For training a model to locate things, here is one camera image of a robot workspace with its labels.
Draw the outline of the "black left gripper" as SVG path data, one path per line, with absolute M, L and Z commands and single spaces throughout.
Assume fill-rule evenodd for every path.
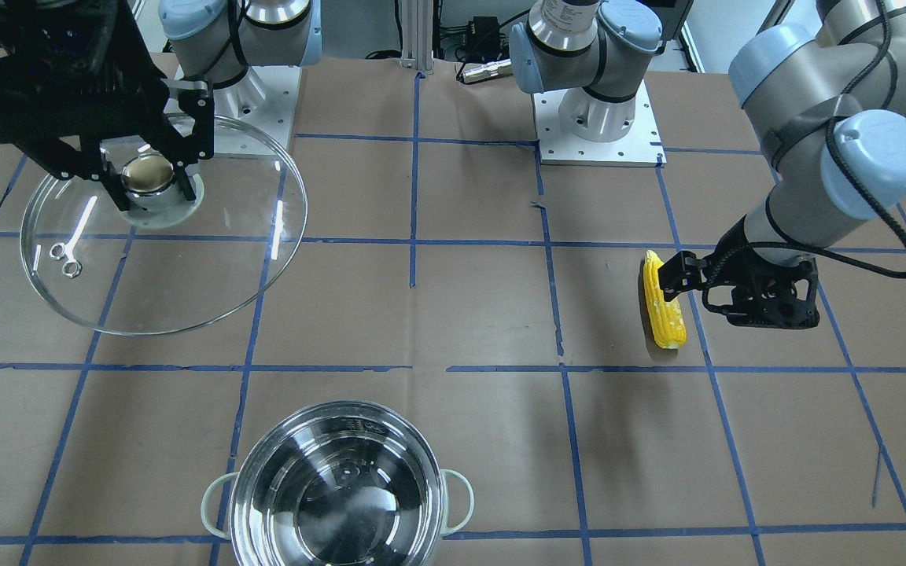
M 694 253 L 676 253 L 657 268 L 658 288 L 664 300 L 669 302 L 691 290 L 704 290 L 705 269 L 707 261 Z M 739 253 L 716 272 L 715 281 L 702 293 L 702 305 L 709 312 L 723 315 L 734 326 L 812 329 L 819 325 L 817 284 L 819 272 L 810 255 L 786 267 L 756 253 Z M 730 287 L 731 302 L 709 301 L 709 290 L 715 287 Z

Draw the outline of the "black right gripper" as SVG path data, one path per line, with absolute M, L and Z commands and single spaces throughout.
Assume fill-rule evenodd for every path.
M 189 133 L 164 111 L 167 99 L 190 121 Z M 0 1 L 0 144 L 57 179 L 101 184 L 119 211 L 130 211 L 121 175 L 101 150 L 130 136 L 158 150 L 184 200 L 195 201 L 192 176 L 215 154 L 211 82 L 166 79 L 126 1 Z

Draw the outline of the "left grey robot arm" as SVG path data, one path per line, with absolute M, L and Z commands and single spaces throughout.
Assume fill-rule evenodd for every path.
M 906 1 L 819 1 L 823 39 L 799 24 L 763 30 L 729 79 L 778 183 L 712 254 L 645 270 L 662 306 L 697 290 L 731 325 L 819 323 L 816 258 L 906 279 Z

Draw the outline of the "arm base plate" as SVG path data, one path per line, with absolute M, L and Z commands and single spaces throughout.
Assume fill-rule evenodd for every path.
M 198 134 L 210 138 L 212 147 L 205 149 L 193 137 L 192 164 L 215 157 L 289 159 L 301 78 L 299 67 L 251 67 L 234 85 L 213 90 L 206 106 L 215 125 Z
M 575 87 L 532 95 L 540 162 L 546 165 L 657 167 L 668 162 L 647 87 L 622 103 Z

